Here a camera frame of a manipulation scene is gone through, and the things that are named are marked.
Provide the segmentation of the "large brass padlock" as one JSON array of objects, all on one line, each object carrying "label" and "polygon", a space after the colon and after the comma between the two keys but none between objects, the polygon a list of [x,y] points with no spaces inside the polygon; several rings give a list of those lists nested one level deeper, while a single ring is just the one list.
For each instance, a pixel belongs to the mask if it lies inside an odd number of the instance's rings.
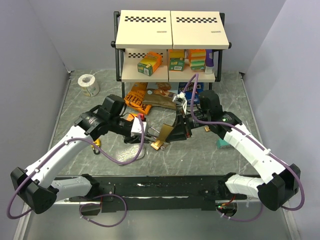
[{"label": "large brass padlock", "polygon": [[160,131],[159,131],[159,134],[155,138],[155,140],[166,142],[167,137],[170,135],[170,133],[172,132],[173,129],[174,129],[173,126],[168,125],[168,124],[163,124]]}]

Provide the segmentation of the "yellow black padlock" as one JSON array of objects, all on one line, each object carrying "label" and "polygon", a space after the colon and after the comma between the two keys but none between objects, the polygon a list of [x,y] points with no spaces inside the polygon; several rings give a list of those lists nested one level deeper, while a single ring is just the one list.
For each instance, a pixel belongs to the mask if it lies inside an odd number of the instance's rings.
[{"label": "yellow black padlock", "polygon": [[95,140],[94,142],[94,145],[92,145],[92,151],[95,155],[99,155],[100,154],[100,151],[99,149],[97,149],[96,147],[101,147],[101,140],[98,138],[97,140]]}]

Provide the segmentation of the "brass padlock long shackle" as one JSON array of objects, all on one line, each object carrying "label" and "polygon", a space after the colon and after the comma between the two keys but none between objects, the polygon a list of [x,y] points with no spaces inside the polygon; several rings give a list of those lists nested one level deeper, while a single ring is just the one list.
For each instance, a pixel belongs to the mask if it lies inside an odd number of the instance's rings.
[{"label": "brass padlock long shackle", "polygon": [[151,147],[152,147],[153,149],[155,149],[156,151],[158,151],[158,150],[164,150],[164,149],[165,149],[164,144],[165,144],[165,143],[164,143],[163,141],[161,141],[161,140],[156,140],[155,142],[151,143]]}]

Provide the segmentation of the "small brass padlock front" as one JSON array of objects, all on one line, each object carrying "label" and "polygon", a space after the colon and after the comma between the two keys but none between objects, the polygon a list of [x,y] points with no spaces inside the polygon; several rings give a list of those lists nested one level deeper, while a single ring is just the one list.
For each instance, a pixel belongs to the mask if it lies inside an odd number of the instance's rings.
[{"label": "small brass padlock front", "polygon": [[210,132],[211,131],[210,128],[207,125],[204,127],[204,129],[205,129],[206,132]]}]

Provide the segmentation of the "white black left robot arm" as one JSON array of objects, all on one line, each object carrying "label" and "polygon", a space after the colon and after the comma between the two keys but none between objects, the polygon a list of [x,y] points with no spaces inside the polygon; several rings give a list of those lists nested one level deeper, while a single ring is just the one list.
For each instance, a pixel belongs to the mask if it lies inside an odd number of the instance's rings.
[{"label": "white black left robot arm", "polygon": [[110,94],[102,104],[82,113],[66,135],[43,157],[25,169],[17,167],[11,172],[14,194],[36,214],[44,213],[57,201],[72,197],[95,200],[100,193],[100,184],[89,174],[64,180],[56,180],[56,177],[84,148],[94,146],[98,149],[94,142],[108,132],[128,140],[139,138],[140,146],[144,146],[148,124],[142,115],[132,121],[122,118],[124,106],[123,98]]}]

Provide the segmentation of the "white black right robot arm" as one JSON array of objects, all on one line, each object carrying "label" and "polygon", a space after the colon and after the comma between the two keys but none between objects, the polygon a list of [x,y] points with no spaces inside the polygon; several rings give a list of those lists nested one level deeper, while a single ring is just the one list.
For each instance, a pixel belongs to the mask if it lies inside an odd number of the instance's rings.
[{"label": "white black right robot arm", "polygon": [[277,160],[235,114],[223,110],[219,96],[213,90],[201,92],[199,110],[190,113],[187,113],[183,92],[174,94],[172,101],[177,105],[176,118],[165,140],[167,143],[184,141],[192,136],[193,129],[208,126],[258,172],[258,177],[234,172],[223,176],[218,182],[218,193],[223,199],[237,194],[246,195],[259,199],[266,208],[276,211],[300,190],[300,169],[295,164],[287,165]]}]

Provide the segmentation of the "orange Reese's bag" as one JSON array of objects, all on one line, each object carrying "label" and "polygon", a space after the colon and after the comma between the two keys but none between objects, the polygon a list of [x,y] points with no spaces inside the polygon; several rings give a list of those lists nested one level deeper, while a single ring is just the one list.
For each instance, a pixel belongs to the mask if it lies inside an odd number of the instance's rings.
[{"label": "orange Reese's bag", "polygon": [[124,98],[128,107],[131,107],[144,115],[148,115],[152,107],[150,104],[143,103],[147,93],[147,86],[147,82],[135,82],[129,93]]}]

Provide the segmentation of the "brown chip bag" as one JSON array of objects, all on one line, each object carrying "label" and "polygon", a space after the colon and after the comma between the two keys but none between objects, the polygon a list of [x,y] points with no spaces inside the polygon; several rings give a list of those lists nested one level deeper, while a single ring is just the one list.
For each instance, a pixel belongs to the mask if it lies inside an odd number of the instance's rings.
[{"label": "brown chip bag", "polygon": [[173,102],[173,97],[178,90],[178,82],[149,82],[142,103],[175,110],[176,104]]}]

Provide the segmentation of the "teal rectangular box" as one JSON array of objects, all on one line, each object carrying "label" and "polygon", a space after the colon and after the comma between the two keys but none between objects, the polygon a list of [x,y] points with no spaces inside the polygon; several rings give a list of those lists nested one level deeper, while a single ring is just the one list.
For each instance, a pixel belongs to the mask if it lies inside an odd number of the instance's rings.
[{"label": "teal rectangular box", "polygon": [[225,149],[225,148],[230,148],[231,147],[231,145],[227,141],[225,141],[225,140],[223,140],[221,138],[217,140],[216,146],[217,146],[218,149]]}]

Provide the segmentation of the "blue Doritos bag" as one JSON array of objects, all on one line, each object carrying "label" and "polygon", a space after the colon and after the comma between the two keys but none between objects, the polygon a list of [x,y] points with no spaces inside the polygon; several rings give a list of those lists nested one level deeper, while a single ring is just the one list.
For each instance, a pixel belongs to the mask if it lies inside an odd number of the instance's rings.
[{"label": "blue Doritos bag", "polygon": [[[182,92],[184,88],[186,87],[187,83],[186,82],[180,82],[178,85],[178,93]],[[193,88],[194,88],[194,82],[191,82],[188,85],[188,88],[185,91],[185,98],[187,100],[187,105],[189,106],[191,104],[191,98],[192,98],[192,93],[193,93]],[[200,103],[199,100],[199,94],[204,91],[204,83],[203,82],[198,82],[196,85],[196,90],[195,90],[195,95],[194,95],[194,100],[193,103],[195,105],[198,105]]]}]

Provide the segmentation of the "white tape roll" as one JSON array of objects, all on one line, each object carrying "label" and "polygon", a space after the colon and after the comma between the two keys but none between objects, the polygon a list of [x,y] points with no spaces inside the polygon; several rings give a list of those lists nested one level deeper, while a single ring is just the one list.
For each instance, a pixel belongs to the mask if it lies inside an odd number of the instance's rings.
[{"label": "white tape roll", "polygon": [[100,92],[98,81],[92,74],[81,75],[77,83],[81,88],[81,92],[87,97],[94,97]]}]

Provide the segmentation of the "orange green box on shelf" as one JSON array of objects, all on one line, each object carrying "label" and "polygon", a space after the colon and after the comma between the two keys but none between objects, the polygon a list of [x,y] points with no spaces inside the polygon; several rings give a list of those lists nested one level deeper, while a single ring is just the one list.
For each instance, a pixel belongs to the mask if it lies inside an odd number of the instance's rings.
[{"label": "orange green box on shelf", "polygon": [[137,64],[137,71],[147,76],[151,76],[163,62],[163,56],[154,51],[149,51]]}]

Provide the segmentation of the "purple white bottle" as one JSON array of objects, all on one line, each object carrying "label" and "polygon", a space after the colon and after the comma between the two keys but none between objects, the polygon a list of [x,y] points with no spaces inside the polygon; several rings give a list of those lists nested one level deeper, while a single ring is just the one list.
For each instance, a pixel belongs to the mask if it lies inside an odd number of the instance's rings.
[{"label": "purple white bottle", "polygon": [[214,73],[214,54],[212,49],[205,50],[205,69],[204,73],[206,75],[211,75]]}]

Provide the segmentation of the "green yellow box on shelf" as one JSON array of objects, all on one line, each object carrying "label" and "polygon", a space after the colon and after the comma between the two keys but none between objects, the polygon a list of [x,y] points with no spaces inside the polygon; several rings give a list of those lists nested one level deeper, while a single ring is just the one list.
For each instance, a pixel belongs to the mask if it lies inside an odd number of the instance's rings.
[{"label": "green yellow box on shelf", "polygon": [[185,50],[169,49],[168,50],[168,69],[170,71],[182,72],[185,67]]}]

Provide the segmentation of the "stacked coloured sponges pack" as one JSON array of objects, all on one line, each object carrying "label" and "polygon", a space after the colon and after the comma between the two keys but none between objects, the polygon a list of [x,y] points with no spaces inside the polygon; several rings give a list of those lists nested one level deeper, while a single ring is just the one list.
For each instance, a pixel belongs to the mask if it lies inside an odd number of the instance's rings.
[{"label": "stacked coloured sponges pack", "polygon": [[189,49],[187,51],[190,69],[193,71],[202,71],[205,69],[206,50]]}]

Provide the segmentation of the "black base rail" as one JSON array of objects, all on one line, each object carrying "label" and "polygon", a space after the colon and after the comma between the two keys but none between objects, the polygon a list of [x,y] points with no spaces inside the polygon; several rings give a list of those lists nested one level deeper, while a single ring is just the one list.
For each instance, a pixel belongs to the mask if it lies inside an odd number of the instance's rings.
[{"label": "black base rail", "polygon": [[102,212],[123,210],[200,209],[214,211],[216,204],[245,200],[222,185],[222,175],[96,176],[99,183],[90,197],[75,196],[71,202],[101,203]]}]

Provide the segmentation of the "black frame cream shelf rack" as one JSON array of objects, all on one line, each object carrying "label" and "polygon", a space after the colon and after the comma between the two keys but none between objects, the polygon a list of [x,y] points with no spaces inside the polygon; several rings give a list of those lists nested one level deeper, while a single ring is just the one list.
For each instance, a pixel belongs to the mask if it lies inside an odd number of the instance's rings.
[{"label": "black frame cream shelf rack", "polygon": [[[202,72],[199,80],[210,85],[221,81],[223,51],[230,49],[225,14],[219,11],[121,10],[113,13],[116,81],[187,82],[193,73],[169,69],[169,49],[205,49],[218,53],[217,71]],[[149,51],[163,60],[159,70],[146,76],[137,70],[138,62]]]}]

